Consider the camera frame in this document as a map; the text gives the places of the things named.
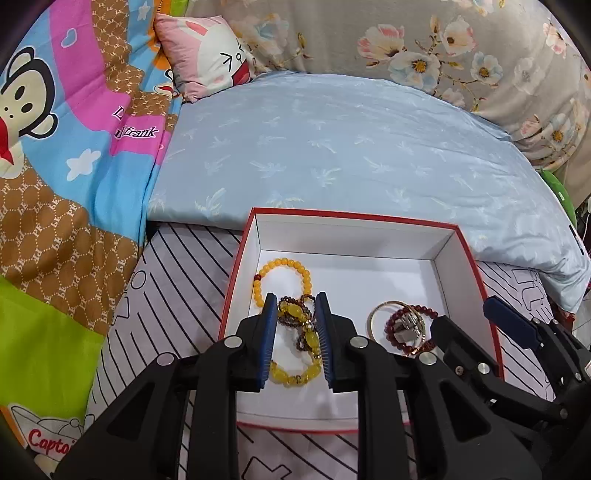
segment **colorful blanket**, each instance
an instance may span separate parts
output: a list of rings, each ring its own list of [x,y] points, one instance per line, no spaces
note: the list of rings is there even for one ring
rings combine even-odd
[[[56,0],[0,79],[0,410],[53,460],[81,432],[180,109],[160,6]]]

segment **light blue quilt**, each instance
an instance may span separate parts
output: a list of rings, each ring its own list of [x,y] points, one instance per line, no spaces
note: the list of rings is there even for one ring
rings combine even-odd
[[[253,206],[457,223],[575,312],[591,261],[500,128],[386,80],[271,73],[181,110],[148,218],[242,229]]]

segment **monkey ear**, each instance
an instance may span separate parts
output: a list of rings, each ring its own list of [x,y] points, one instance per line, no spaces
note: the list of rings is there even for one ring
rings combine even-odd
[[[56,131],[56,128],[56,114],[50,113],[43,119],[43,122],[33,128],[28,134],[35,138],[47,138]]]
[[[20,52],[18,52],[8,65],[8,78],[12,77],[14,72],[16,72],[25,63],[29,63],[34,56],[35,50],[33,50],[32,47],[25,47]]]

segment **tile floor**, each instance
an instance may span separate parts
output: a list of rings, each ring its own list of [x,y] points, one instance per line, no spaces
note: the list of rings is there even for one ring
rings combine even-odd
[[[577,321],[573,325],[573,333],[579,341],[589,348],[591,345],[591,293],[583,299],[577,312]]]

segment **yellow bead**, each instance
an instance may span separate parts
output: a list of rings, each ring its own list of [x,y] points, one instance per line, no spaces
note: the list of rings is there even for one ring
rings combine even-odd
[[[304,311],[301,309],[299,305],[295,303],[290,303],[287,307],[287,313],[289,313],[292,317],[300,318]]]
[[[312,348],[312,351],[314,351],[314,349],[317,349],[320,346],[318,334],[316,332],[313,332],[312,330],[308,330],[306,332],[306,343],[310,348]]]
[[[322,367],[317,364],[312,364],[306,369],[306,376],[312,380],[313,378],[318,377],[320,372],[322,372]]]
[[[283,370],[281,367],[279,367],[279,365],[277,365],[271,371],[271,379],[276,383],[285,383],[285,382],[287,382],[289,377],[290,376],[288,375],[288,373],[285,370]]]

